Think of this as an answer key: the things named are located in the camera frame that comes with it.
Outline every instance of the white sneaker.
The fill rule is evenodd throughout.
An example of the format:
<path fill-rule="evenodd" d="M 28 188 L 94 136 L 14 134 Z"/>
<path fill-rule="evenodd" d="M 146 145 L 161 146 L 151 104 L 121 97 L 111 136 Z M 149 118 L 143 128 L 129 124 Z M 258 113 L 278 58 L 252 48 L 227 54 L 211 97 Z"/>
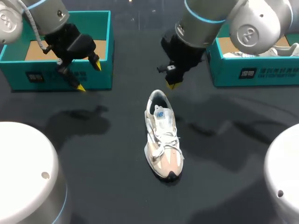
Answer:
<path fill-rule="evenodd" d="M 290 47 L 274 47 L 278 53 L 278 56 L 299 56 L 299 43 L 294 43 Z"/>
<path fill-rule="evenodd" d="M 223 57 L 230 57 L 230 58 L 233 58 L 233 57 L 256 57 L 256 55 L 248 55 L 248 54 L 245 54 L 243 52 L 232 52 L 232 53 L 226 53 L 223 55 Z"/>
<path fill-rule="evenodd" d="M 223 55 L 224 57 L 290 57 L 290 56 L 299 56 L 299 43 L 294 43 L 290 47 L 279 47 L 274 46 L 273 48 L 269 49 L 268 51 L 259 54 L 259 55 L 247 55 L 242 52 L 233 52 L 233 53 L 226 53 Z"/>
<path fill-rule="evenodd" d="M 144 148 L 146 159 L 159 177 L 175 180 L 182 172 L 184 157 L 172 107 L 161 90 L 152 92 L 144 115 L 148 131 Z"/>

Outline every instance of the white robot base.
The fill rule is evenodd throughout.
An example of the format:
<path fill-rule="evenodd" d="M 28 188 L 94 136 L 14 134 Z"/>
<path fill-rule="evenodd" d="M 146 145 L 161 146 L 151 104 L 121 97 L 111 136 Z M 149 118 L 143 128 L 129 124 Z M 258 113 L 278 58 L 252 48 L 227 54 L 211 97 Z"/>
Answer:
<path fill-rule="evenodd" d="M 57 153 L 40 131 L 0 122 L 0 224 L 69 224 L 70 193 Z"/>
<path fill-rule="evenodd" d="M 299 224 L 299 125 L 282 132 L 270 145 L 264 176 L 277 214 L 285 224 Z"/>

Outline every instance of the dark floor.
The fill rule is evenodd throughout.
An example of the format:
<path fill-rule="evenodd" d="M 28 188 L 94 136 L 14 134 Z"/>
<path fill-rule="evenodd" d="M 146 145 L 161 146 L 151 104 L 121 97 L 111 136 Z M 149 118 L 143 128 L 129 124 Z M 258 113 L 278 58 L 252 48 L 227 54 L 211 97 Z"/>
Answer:
<path fill-rule="evenodd" d="M 111 10 L 111 91 L 10 93 L 0 76 L 0 119 L 32 125 L 58 150 L 73 200 L 72 224 L 279 223 L 263 180 L 268 145 L 299 122 L 299 89 L 216 89 L 203 62 L 174 91 L 156 67 L 182 0 L 65 0 L 69 10 Z M 161 89 L 176 113 L 185 157 L 176 184 L 144 156 L 144 110 Z"/>

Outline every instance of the shoelace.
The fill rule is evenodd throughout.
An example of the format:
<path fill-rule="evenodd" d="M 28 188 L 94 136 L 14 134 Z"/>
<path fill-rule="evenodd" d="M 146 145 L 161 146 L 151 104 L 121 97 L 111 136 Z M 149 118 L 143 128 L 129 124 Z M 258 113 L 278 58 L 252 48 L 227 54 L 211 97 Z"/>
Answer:
<path fill-rule="evenodd" d="M 162 108 L 161 106 L 155 105 L 155 109 Z M 153 130 L 155 138 L 158 140 L 159 148 L 153 152 L 153 158 L 157 159 L 162 156 L 165 152 L 165 147 L 170 147 L 176 149 L 183 157 L 182 150 L 175 146 L 179 137 L 177 137 L 177 128 L 173 130 L 169 130 L 162 134 L 159 134 L 156 129 Z"/>

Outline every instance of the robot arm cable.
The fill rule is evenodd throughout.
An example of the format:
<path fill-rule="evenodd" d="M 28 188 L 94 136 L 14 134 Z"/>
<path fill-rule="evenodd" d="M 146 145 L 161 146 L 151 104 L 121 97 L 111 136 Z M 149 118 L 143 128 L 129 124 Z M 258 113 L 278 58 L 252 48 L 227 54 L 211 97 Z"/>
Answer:
<path fill-rule="evenodd" d="M 29 19 L 29 22 L 31 24 L 31 27 L 33 29 L 33 32 L 34 32 L 34 35 L 36 36 L 36 40 L 38 42 L 38 45 L 39 47 L 42 49 L 42 50 L 46 50 L 46 47 L 43 45 L 43 42 L 39 36 L 39 33 L 38 33 L 38 30 L 37 30 L 37 27 L 36 27 L 36 23 L 31 15 L 31 12 L 29 11 L 29 9 L 27 8 L 27 6 L 24 4 L 24 2 L 22 2 L 22 0 L 17 0 L 18 3 L 21 5 L 22 9 L 24 10 L 26 16 L 28 17 Z"/>

